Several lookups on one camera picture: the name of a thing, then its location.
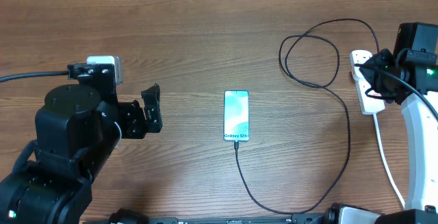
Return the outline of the Galaxy S24+ smartphone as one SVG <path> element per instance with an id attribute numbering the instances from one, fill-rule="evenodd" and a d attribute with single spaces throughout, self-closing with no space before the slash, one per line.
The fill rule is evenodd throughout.
<path id="1" fill-rule="evenodd" d="M 223 127 L 225 141 L 249 141 L 249 92 L 247 90 L 226 90 L 224 92 Z"/>

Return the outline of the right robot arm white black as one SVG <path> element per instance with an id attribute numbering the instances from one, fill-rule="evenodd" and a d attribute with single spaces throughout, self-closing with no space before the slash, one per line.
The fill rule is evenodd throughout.
<path id="1" fill-rule="evenodd" d="M 360 70 L 370 89 L 402 108 L 409 145 L 409 190 L 401 212 L 377 223 L 437 222 L 437 26 L 402 23 L 393 51 L 383 49 Z"/>

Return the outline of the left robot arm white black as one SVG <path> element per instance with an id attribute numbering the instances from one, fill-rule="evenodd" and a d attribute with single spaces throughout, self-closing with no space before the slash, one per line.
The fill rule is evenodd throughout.
<path id="1" fill-rule="evenodd" d="M 158 84 L 142 91 L 141 107 L 81 84 L 48 92 L 36 113 L 36 139 L 1 181 L 1 222 L 78 223 L 120 139 L 160 132 L 159 93 Z"/>

